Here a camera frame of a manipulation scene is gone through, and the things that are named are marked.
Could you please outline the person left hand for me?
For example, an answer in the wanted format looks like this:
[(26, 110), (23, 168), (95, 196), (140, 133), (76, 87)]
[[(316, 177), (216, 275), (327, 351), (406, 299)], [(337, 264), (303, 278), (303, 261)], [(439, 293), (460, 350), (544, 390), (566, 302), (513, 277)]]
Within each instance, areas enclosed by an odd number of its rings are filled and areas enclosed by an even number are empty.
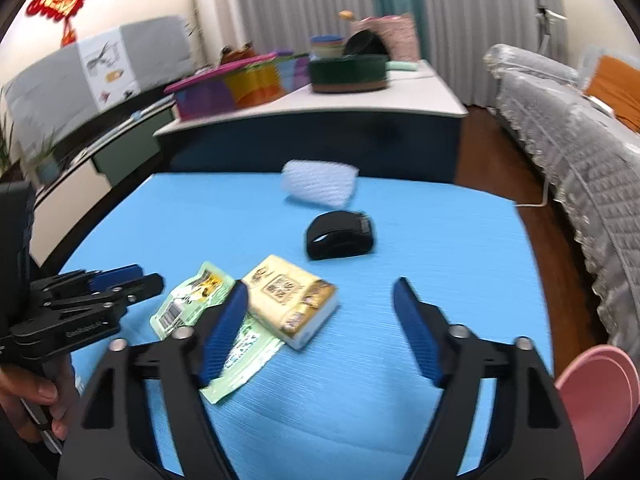
[(75, 417), (79, 393), (75, 386), (75, 370), (69, 354), (58, 356), (44, 367), (44, 376), (32, 374), (17, 366), (1, 367), (1, 405), (17, 434), (27, 442), (41, 440), (29, 419), (22, 399), (47, 406), (52, 416), (52, 431), (65, 440), (68, 426)]

